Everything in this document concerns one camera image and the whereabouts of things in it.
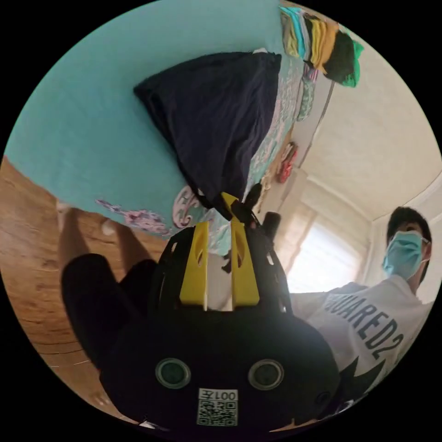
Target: foot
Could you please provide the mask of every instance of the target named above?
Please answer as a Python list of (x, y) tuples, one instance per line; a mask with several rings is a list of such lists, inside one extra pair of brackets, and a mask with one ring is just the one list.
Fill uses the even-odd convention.
[(106, 236), (111, 236), (116, 232), (115, 223), (112, 220), (106, 220), (101, 224), (101, 231)]
[(74, 208), (63, 201), (57, 200), (56, 204), (57, 208), (57, 219), (58, 219), (58, 230), (61, 232), (64, 227), (64, 221), (66, 220), (66, 216), (70, 213)]

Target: label sticker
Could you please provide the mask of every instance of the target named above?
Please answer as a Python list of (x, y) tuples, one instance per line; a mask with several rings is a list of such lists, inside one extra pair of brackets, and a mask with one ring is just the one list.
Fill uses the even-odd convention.
[(214, 427), (238, 425), (238, 390), (200, 388), (197, 424)]

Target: surgical mask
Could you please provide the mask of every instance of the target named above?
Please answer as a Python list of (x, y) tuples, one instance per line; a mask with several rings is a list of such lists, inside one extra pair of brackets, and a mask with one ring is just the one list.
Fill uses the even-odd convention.
[(413, 277), (424, 261), (422, 238), (419, 232), (397, 232), (385, 253), (382, 267), (388, 276), (399, 275), (406, 281)]

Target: man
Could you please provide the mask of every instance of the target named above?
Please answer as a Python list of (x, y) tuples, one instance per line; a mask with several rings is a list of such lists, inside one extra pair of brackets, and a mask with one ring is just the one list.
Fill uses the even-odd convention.
[(432, 306), (416, 297), (430, 258), (427, 221), (412, 208), (398, 207), (387, 227), (387, 279), (373, 287), (350, 283), (326, 293), (291, 294), (293, 314), (323, 335), (341, 372), (335, 409), (328, 414), (361, 398), (410, 348)]

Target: window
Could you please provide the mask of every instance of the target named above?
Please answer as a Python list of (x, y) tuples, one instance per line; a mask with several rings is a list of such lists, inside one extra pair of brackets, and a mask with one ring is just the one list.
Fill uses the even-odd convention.
[(355, 281), (363, 254), (339, 234), (336, 226), (317, 216), (287, 274), (291, 293), (329, 291)]

